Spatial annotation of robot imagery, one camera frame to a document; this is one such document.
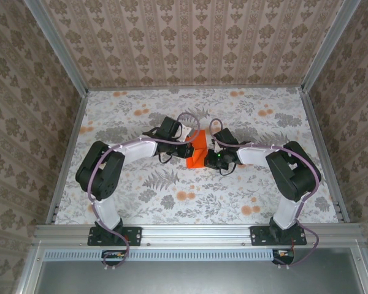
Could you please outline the orange cloth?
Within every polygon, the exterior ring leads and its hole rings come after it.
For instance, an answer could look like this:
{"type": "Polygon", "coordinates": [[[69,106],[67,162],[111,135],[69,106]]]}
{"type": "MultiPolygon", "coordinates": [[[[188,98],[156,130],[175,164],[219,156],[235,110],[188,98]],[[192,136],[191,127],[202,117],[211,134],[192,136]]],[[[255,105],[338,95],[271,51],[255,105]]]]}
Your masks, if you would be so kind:
{"type": "Polygon", "coordinates": [[[202,168],[208,153],[206,132],[200,130],[199,135],[191,142],[194,148],[193,155],[186,159],[187,168],[202,168]]]}

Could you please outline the grey sheet metal panel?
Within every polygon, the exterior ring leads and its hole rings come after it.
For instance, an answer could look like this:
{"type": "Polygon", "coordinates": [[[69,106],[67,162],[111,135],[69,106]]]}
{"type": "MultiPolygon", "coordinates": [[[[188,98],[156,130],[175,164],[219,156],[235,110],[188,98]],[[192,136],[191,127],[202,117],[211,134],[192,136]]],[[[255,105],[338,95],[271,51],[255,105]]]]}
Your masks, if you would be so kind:
{"type": "Polygon", "coordinates": [[[269,262],[47,262],[35,294],[364,294],[349,266],[269,262]]]}

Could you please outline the floral patterned table cover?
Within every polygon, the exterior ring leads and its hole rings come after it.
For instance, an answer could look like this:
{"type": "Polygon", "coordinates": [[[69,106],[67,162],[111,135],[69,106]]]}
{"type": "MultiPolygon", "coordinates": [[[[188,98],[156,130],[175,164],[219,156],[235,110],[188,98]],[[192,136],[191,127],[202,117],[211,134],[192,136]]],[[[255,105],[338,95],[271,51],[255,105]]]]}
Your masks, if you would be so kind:
{"type": "MultiPolygon", "coordinates": [[[[298,142],[316,165],[320,160],[298,88],[96,91],[77,138],[56,224],[92,224],[91,203],[75,174],[95,141],[123,143],[188,112],[183,123],[206,134],[227,127],[238,141],[281,146],[298,142]]],[[[280,193],[270,171],[253,165],[233,173],[187,168],[183,159],[156,156],[123,169],[114,204],[126,225],[266,224],[280,193]]]]}

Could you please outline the wide aluminium extrusion beam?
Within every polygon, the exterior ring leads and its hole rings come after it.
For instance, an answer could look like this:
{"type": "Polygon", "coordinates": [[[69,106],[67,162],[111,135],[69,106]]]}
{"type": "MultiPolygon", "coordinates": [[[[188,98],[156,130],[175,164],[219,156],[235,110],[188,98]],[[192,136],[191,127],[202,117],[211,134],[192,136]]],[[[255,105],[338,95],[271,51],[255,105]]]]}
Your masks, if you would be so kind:
{"type": "MultiPolygon", "coordinates": [[[[91,225],[39,225],[33,246],[45,248],[85,248],[91,225]]],[[[143,225],[140,247],[145,249],[249,248],[250,224],[242,225],[143,225]]],[[[319,247],[351,247],[364,242],[360,226],[352,223],[306,224],[307,244],[312,247],[319,237],[319,247]]]]}

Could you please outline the aluminium table edge rail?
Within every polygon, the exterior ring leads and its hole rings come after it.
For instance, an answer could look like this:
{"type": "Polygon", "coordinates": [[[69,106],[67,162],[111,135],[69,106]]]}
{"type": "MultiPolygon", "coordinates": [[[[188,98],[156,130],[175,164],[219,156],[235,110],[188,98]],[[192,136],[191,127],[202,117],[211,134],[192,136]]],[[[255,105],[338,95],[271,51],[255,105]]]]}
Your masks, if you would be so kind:
{"type": "Polygon", "coordinates": [[[51,225],[55,223],[56,214],[58,212],[61,197],[63,196],[63,191],[66,185],[68,172],[71,166],[72,156],[74,154],[77,138],[80,132],[80,128],[82,126],[82,121],[85,115],[87,103],[88,103],[88,93],[86,92],[86,96],[82,97],[80,100],[77,116],[74,121],[73,129],[68,141],[68,146],[63,160],[63,164],[61,166],[61,171],[59,173],[59,177],[56,182],[55,191],[53,193],[52,201],[45,221],[46,225],[51,225]]]}
{"type": "Polygon", "coordinates": [[[277,89],[277,88],[299,88],[302,86],[297,84],[293,85],[186,85],[186,86],[129,86],[121,88],[89,88],[87,91],[143,91],[143,90],[176,90],[176,89],[253,89],[253,88],[267,88],[267,89],[277,89]]]}
{"type": "Polygon", "coordinates": [[[337,182],[337,177],[334,173],[334,169],[318,124],[318,120],[316,118],[312,102],[310,100],[310,96],[308,92],[305,92],[304,90],[301,91],[300,96],[323,169],[323,181],[328,185],[337,218],[339,222],[349,223],[350,218],[348,211],[337,182]]]}

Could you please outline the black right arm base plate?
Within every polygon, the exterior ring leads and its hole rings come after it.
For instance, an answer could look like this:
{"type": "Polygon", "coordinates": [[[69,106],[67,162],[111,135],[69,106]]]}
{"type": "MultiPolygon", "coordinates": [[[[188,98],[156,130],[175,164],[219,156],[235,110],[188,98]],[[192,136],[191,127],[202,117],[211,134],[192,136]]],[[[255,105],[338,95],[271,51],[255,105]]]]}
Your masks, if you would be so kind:
{"type": "Polygon", "coordinates": [[[260,225],[250,227],[252,246],[289,246],[306,245],[307,239],[304,230],[298,225],[282,230],[279,227],[260,225]]]}

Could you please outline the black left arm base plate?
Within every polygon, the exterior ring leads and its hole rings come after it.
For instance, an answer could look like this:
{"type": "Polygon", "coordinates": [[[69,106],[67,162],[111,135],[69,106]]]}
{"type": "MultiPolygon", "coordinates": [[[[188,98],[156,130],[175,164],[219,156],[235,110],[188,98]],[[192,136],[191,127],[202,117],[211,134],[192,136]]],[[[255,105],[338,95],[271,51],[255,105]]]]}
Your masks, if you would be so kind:
{"type": "MultiPolygon", "coordinates": [[[[130,246],[140,246],[142,227],[118,226],[114,231],[121,234],[130,246]]],[[[89,230],[87,245],[89,246],[125,246],[125,242],[117,235],[109,233],[98,224],[89,230]]]]}

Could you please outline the tall aluminium frame post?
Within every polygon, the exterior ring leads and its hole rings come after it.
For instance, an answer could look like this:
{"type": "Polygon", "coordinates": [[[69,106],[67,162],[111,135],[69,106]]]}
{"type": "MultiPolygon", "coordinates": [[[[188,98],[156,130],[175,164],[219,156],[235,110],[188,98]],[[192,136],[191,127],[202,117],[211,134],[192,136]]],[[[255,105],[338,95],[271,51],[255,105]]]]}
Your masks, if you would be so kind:
{"type": "Polygon", "coordinates": [[[361,0],[344,0],[301,84],[309,92],[329,59],[361,0]]]}
{"type": "Polygon", "coordinates": [[[85,98],[88,87],[75,65],[75,59],[66,48],[63,38],[59,36],[59,32],[55,28],[52,18],[44,8],[42,0],[25,0],[25,3],[53,48],[53,51],[56,53],[77,92],[80,94],[80,97],[85,98]]]}

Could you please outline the aluminium panel frame strip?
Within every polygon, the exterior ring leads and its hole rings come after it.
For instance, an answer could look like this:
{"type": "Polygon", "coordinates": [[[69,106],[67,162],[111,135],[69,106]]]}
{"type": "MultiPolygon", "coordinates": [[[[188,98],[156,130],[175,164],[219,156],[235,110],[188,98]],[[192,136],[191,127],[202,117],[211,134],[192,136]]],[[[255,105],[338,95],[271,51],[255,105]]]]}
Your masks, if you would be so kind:
{"type": "Polygon", "coordinates": [[[358,243],[351,248],[355,267],[364,294],[368,294],[368,249],[358,243]]]}
{"type": "Polygon", "coordinates": [[[44,262],[44,253],[45,249],[40,246],[30,249],[15,294],[34,294],[44,262]]]}

